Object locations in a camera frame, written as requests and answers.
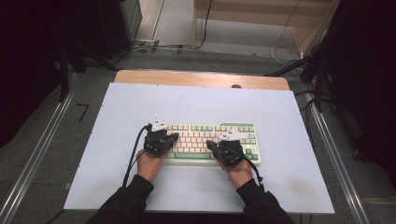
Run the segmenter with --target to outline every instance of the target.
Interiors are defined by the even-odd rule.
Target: person's right hand
[[[239,189],[242,185],[246,184],[251,178],[253,178],[251,167],[245,160],[240,161],[234,168],[225,167],[219,161],[218,165],[221,167],[221,170],[227,173],[228,180],[233,183],[233,186],[236,189]]]

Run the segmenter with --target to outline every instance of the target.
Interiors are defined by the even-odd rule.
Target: hand
[[[221,167],[221,170],[227,173],[228,180],[233,183],[233,186],[236,189],[239,189],[242,185],[246,184],[251,178],[253,178],[251,167],[245,160],[240,161],[234,168],[225,167],[219,161],[218,165]]]
[[[152,183],[169,151],[165,152],[161,157],[154,157],[145,152],[144,149],[141,149],[136,155],[139,158],[137,159],[137,174]]]

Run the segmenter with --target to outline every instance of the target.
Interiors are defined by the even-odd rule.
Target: desk leg
[[[193,17],[192,17],[192,48],[195,49],[195,35],[196,35],[196,26],[197,26],[197,0],[194,0],[194,9],[193,9]]]

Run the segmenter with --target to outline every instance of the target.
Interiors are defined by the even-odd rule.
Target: black cloth
[[[154,186],[151,183],[140,175],[135,175],[127,188],[119,188],[86,223],[139,223],[139,218],[144,215],[146,209],[146,199],[153,190]],[[236,192],[246,205],[245,223],[293,223],[280,207],[276,197],[257,186],[254,179],[249,180]]]

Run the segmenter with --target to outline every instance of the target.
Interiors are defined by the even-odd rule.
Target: green key
[[[175,159],[210,160],[208,153],[175,153]]]

